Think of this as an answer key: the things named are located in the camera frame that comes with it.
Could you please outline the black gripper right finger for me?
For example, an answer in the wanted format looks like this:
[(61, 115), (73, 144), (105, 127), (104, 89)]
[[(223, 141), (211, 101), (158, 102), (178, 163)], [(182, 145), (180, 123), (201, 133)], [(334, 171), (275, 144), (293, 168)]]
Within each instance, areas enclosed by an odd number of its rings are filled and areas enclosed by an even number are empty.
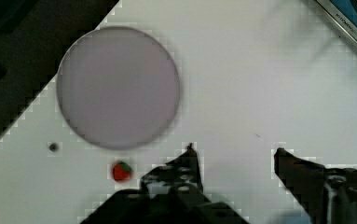
[(312, 224), (357, 224), (357, 169), (327, 168), (280, 147), (274, 172)]

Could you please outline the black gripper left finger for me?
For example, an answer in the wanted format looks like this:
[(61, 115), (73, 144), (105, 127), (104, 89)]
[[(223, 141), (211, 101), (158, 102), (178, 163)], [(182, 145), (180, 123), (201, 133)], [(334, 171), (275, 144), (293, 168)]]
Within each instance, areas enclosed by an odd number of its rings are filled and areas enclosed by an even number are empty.
[(114, 193), (80, 224), (249, 224), (229, 205), (203, 193), (198, 153), (192, 145), (152, 169), (138, 189)]

